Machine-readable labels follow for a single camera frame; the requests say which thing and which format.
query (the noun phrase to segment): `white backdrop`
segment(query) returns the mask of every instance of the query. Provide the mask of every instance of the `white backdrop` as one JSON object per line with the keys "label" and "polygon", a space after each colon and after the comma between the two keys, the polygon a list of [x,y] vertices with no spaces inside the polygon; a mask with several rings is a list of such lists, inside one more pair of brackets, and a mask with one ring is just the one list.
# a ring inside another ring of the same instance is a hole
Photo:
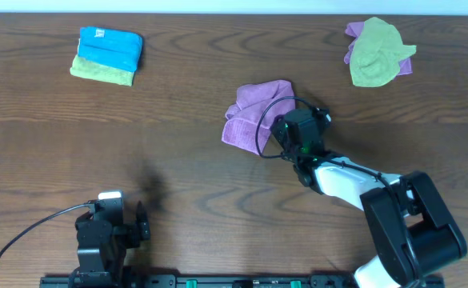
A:
{"label": "white backdrop", "polygon": [[468,0],[0,0],[0,12],[468,15]]}

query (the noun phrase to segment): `pink cloth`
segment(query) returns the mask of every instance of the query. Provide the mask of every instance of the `pink cloth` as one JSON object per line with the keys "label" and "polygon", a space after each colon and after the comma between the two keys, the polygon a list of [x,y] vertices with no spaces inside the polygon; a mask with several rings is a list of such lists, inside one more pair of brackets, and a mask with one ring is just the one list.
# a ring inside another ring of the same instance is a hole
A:
{"label": "pink cloth", "polygon": [[[292,85],[285,80],[240,86],[237,89],[236,103],[225,113],[227,121],[223,129],[222,141],[258,154],[255,145],[258,121],[269,104],[285,96],[294,96]],[[267,112],[258,131],[258,145],[261,151],[264,150],[271,136],[270,128],[274,119],[295,108],[295,101],[283,100]]]}
{"label": "pink cloth", "polygon": [[[363,25],[364,25],[364,22],[351,22],[351,23],[347,24],[346,34],[348,34],[349,36],[353,36],[355,38],[358,38],[358,36],[360,36],[360,34],[363,31]],[[349,62],[351,60],[351,54],[353,53],[353,48],[354,48],[354,43],[355,42],[356,42],[356,39],[354,41],[352,41],[351,44],[349,44],[349,47],[348,47],[349,51],[347,52],[346,56],[344,56],[344,63],[345,64],[349,64]],[[400,61],[399,65],[401,67],[401,71],[399,71],[399,74],[397,74],[397,76],[399,76],[399,75],[408,75],[408,74],[413,73],[413,71],[411,69],[411,59],[410,58],[406,58],[406,59]]]}

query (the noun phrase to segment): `light green cloth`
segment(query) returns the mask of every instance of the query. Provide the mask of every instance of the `light green cloth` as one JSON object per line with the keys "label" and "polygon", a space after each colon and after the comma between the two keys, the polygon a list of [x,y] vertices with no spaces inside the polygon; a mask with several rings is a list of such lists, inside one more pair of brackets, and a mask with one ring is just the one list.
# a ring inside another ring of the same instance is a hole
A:
{"label": "light green cloth", "polygon": [[399,61],[417,52],[415,45],[403,45],[399,31],[380,18],[365,21],[354,44],[350,60],[353,84],[380,87],[397,76]]}
{"label": "light green cloth", "polygon": [[104,66],[75,55],[70,73],[73,76],[109,82],[119,85],[132,86],[134,72],[129,72],[109,66]]}

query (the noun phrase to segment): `wood grain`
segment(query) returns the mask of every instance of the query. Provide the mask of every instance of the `wood grain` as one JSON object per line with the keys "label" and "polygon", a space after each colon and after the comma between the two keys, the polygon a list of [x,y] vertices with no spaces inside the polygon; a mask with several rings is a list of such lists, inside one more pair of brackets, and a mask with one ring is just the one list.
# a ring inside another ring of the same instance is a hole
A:
{"label": "wood grain", "polygon": [[[468,18],[381,16],[418,45],[414,74],[353,87],[348,22],[368,16],[0,14],[0,249],[29,224],[121,189],[153,239],[128,263],[183,274],[354,270],[374,256],[363,214],[300,186],[288,163],[221,142],[243,84],[289,79],[328,106],[326,143],[372,168],[424,170],[468,241]],[[70,76],[81,26],[144,37],[132,88]],[[268,152],[277,144],[270,142]],[[78,264],[73,221],[30,232],[0,286]],[[443,269],[468,287],[468,257]]]}

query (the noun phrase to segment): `cloth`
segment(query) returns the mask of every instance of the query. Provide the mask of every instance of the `cloth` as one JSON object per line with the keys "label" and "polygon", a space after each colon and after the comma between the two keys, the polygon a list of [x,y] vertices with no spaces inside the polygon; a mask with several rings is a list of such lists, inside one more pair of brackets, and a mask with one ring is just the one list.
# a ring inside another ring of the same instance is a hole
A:
{"label": "cloth", "polygon": [[92,79],[125,86],[132,86],[132,79],[134,78],[133,72],[104,66],[88,61],[77,55],[75,55],[75,58],[72,61],[70,73],[73,76],[84,79]]}
{"label": "cloth", "polygon": [[[269,104],[285,96],[294,96],[292,85],[285,80],[239,87],[236,103],[230,106],[225,113],[227,121],[223,129],[222,141],[258,154],[255,145],[255,131],[258,121]],[[270,128],[274,119],[295,108],[295,101],[283,100],[274,104],[267,112],[258,131],[258,145],[261,151],[264,150],[271,136]]]}
{"label": "cloth", "polygon": [[372,17],[365,21],[350,58],[353,84],[380,87],[397,76],[399,62],[415,54],[415,45],[403,45],[401,35],[383,20]]}
{"label": "cloth", "polygon": [[143,45],[131,32],[97,27],[81,28],[78,56],[105,66],[135,72]]}
{"label": "cloth", "polygon": [[[364,22],[351,22],[347,24],[346,34],[349,36],[355,37],[355,40],[349,45],[349,51],[347,52],[346,56],[344,56],[344,63],[349,64],[351,59],[351,54],[353,53],[354,43],[356,42],[356,38],[360,36],[363,31],[363,24]],[[399,66],[401,67],[397,76],[400,75],[408,75],[412,74],[413,70],[411,69],[411,58],[406,58],[399,62]]]}

